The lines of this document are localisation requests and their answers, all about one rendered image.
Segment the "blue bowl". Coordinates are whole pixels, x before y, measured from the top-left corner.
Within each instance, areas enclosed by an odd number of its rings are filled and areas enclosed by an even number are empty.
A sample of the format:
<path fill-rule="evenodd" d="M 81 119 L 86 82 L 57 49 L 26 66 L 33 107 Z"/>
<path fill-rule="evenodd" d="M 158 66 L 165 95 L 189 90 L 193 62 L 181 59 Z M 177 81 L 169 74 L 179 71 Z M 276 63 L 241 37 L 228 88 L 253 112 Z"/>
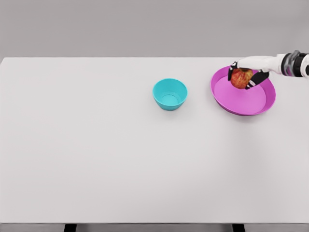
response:
<path fill-rule="evenodd" d="M 167 111 L 174 111 L 186 101 L 186 85 L 173 78 L 158 81 L 153 87 L 153 98 L 158 106 Z"/>

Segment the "pink plate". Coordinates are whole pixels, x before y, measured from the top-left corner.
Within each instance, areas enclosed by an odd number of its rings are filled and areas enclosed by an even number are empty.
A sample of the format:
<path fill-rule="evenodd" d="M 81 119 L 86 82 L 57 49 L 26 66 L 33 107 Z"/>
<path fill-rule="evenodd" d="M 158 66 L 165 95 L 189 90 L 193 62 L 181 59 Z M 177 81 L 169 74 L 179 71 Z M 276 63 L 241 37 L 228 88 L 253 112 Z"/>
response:
<path fill-rule="evenodd" d="M 249 90 L 237 89 L 227 80 L 228 69 L 217 70 L 210 82 L 211 93 L 222 108 L 239 116 L 254 116 L 273 106 L 276 90 L 269 79 Z"/>

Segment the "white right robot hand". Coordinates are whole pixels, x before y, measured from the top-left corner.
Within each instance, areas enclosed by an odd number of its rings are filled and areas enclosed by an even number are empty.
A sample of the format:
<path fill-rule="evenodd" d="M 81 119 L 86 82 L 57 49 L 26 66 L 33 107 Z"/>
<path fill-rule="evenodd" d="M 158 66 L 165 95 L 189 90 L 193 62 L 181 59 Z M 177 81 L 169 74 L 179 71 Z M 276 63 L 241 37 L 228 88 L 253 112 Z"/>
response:
<path fill-rule="evenodd" d="M 231 82 L 231 74 L 234 69 L 251 69 L 253 71 L 253 76 L 245 90 L 255 87 L 269 78 L 267 63 L 262 57 L 246 57 L 239 59 L 238 61 L 234 61 L 228 70 L 227 80 L 229 82 Z"/>

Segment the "red apple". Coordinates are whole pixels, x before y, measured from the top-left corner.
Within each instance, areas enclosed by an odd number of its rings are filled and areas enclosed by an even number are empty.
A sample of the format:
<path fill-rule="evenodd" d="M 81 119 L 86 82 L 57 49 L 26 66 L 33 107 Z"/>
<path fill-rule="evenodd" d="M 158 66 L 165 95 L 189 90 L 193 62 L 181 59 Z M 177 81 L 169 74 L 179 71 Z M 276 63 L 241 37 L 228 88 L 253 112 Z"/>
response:
<path fill-rule="evenodd" d="M 231 74 L 231 84 L 237 89 L 245 89 L 253 76 L 251 69 L 234 69 Z"/>

